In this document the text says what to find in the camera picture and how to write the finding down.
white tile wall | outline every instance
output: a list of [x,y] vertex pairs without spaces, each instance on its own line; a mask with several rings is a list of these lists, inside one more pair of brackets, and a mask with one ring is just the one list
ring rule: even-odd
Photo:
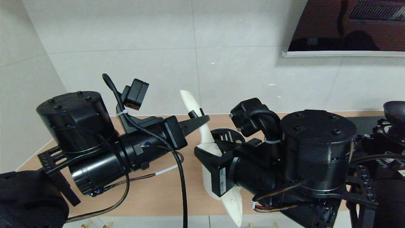
[[66,89],[47,55],[0,67],[0,75],[0,165],[2,172],[10,172],[49,143],[52,137],[36,107]]
[[24,4],[48,53],[195,47],[189,0]]
[[277,112],[380,110],[405,99],[403,58],[282,58],[305,0],[24,4],[68,91],[101,92],[110,114],[115,101],[102,73],[120,90],[135,77],[151,84],[132,114],[184,114],[179,89],[200,94],[206,113],[252,97]]
[[405,100],[405,58],[345,57],[326,110],[382,110]]
[[182,89],[199,99],[194,49],[71,52],[49,57],[68,91],[100,92],[110,115],[115,115],[117,102],[101,78],[103,73],[120,91],[134,78],[149,83],[140,110],[130,114],[184,114]]
[[197,47],[288,46],[306,0],[193,0]]
[[21,1],[1,1],[0,67],[46,54]]
[[322,109],[343,58],[290,61],[279,47],[225,47],[198,48],[197,59],[202,107],[228,113],[252,97],[275,112]]
[[66,89],[22,1],[0,1],[0,8],[0,172],[11,172],[51,140],[35,109]]

wooden table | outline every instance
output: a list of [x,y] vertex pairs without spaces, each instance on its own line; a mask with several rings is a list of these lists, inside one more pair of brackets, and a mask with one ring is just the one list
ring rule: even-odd
[[[335,112],[342,116],[381,116],[382,111],[353,111],[353,112]],[[280,113],[282,118],[288,113]],[[235,129],[232,121],[228,115],[210,115],[209,121],[210,129],[215,128],[230,128]],[[179,121],[186,120],[187,115],[177,116]],[[116,129],[123,133],[123,129],[116,117],[112,117],[113,124]],[[250,138],[263,139],[261,133],[256,133]],[[226,215],[226,211],[221,201],[212,199],[204,190],[201,163],[194,156],[194,147],[200,144],[200,134],[198,131],[193,132],[187,136],[188,146],[181,149],[180,152],[184,155],[185,161],[183,162],[187,201],[188,201],[188,214],[189,215]],[[55,141],[50,142],[43,148],[42,151],[56,146]],[[139,170],[130,173],[130,178],[154,173],[165,169],[169,166],[176,164],[175,159],[171,153],[151,162],[150,168],[147,170]],[[21,170],[37,170],[39,169],[40,162],[37,156],[32,157],[20,169]],[[105,209],[115,204],[121,197],[125,190],[125,184],[120,185],[112,190],[103,193],[97,197],[84,196],[76,187],[70,172],[67,168],[62,170],[63,175],[70,183],[73,191],[79,196],[81,203],[76,207],[70,205],[70,214],[78,215]],[[243,199],[243,213],[255,214],[251,207],[250,202],[252,194],[246,190],[241,190]],[[340,210],[347,210],[343,205]],[[159,176],[139,181],[133,181],[130,185],[130,191],[125,201],[115,210],[106,214],[106,216],[171,216],[182,215],[182,198],[179,172],[177,169],[171,170]]]

black cable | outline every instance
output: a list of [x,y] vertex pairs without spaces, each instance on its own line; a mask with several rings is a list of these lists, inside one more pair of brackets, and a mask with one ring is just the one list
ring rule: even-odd
[[[123,101],[121,99],[121,95],[118,92],[117,88],[115,87],[113,81],[111,80],[111,78],[107,75],[107,74],[103,74],[102,78],[104,80],[104,82],[107,84],[107,86],[111,89],[111,91],[114,93],[114,96],[118,102],[118,106],[120,108],[120,112],[125,110]],[[128,113],[124,113],[123,114],[124,118],[132,124],[133,127],[135,127],[136,129],[138,129],[139,131],[144,132],[145,134],[158,139],[159,141],[161,141],[165,146],[167,146],[170,151],[172,152],[173,156],[176,159],[177,165],[179,167],[179,173],[180,173],[180,182],[181,182],[181,193],[182,193],[182,197],[183,197],[183,228],[187,228],[188,226],[188,212],[187,212],[187,194],[186,194],[186,190],[185,190],[185,179],[184,179],[184,171],[183,171],[183,166],[181,165],[179,156],[177,155],[177,153],[175,152],[174,148],[162,137],[148,131],[147,129],[143,128],[142,126],[138,125],[137,123],[135,123],[132,119],[131,116]]]
[[340,5],[340,12],[339,15],[337,16],[337,32],[339,33],[339,36],[343,38],[345,36],[345,29],[343,26],[343,16],[347,12],[347,8],[349,6],[349,1],[348,0],[343,0]]
[[[153,176],[156,176],[156,174],[155,174],[155,173],[151,173],[151,174],[147,174],[147,175],[144,175],[144,176],[134,177],[134,178],[129,179],[129,181],[138,181],[138,180],[142,180],[142,179],[146,179],[146,178],[151,178],[151,177],[153,177]],[[112,189],[112,188],[114,188],[114,187],[117,187],[117,186],[119,186],[119,185],[122,185],[122,184],[124,184],[125,182],[126,182],[126,181],[120,181],[120,182],[117,182],[117,183],[115,183],[115,184],[105,186],[103,192],[106,192],[106,191],[108,191],[108,190],[110,190],[110,189]]]
[[268,115],[271,116],[274,121],[279,125],[280,124],[280,117],[273,111],[271,110],[253,110],[253,111],[247,111],[245,112],[245,117],[248,119],[251,119],[253,116],[256,115]]
[[370,155],[370,156],[365,156],[361,157],[355,160],[352,160],[350,163],[351,164],[357,164],[365,161],[372,161],[372,160],[377,160],[377,159],[399,159],[399,160],[405,160],[405,155],[389,155],[389,154],[383,154],[383,155]]

white plastic object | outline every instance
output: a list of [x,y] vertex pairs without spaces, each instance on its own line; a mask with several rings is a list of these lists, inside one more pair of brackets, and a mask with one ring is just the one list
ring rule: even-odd
[[125,114],[125,113],[128,113],[127,109],[124,109],[122,112],[117,113],[117,117],[119,117],[120,115]]
[[175,168],[177,168],[177,164],[176,165],[174,165],[174,166],[170,166],[169,168],[166,168],[166,169],[164,169],[164,170],[161,170],[161,171],[159,171],[159,172],[156,172],[155,174],[156,174],[156,176],[157,175],[160,175],[160,174],[162,174],[162,173],[165,173],[165,172],[167,172],[167,171],[170,171],[170,170],[172,170],[172,169],[175,169]]
[[[184,106],[187,109],[187,112],[195,111],[197,116],[202,116],[200,111],[200,106],[195,100],[194,96],[186,90],[180,90],[180,95],[183,100]],[[218,145],[215,143],[214,138],[211,135],[208,124],[204,124],[199,129],[201,135],[201,143],[197,146],[200,149],[203,149],[213,155],[222,156],[221,150],[218,148]],[[242,197],[239,187],[233,187],[221,198],[215,195],[212,192],[211,185],[211,173],[207,168],[202,165],[202,180],[204,183],[205,191],[214,199],[221,200],[226,211],[233,219],[235,224],[240,227],[242,224]]]

barcode label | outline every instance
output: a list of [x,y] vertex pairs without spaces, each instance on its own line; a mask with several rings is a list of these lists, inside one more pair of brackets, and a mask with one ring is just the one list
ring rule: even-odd
[[221,187],[221,195],[226,192],[226,169],[223,167],[220,170],[220,187]]

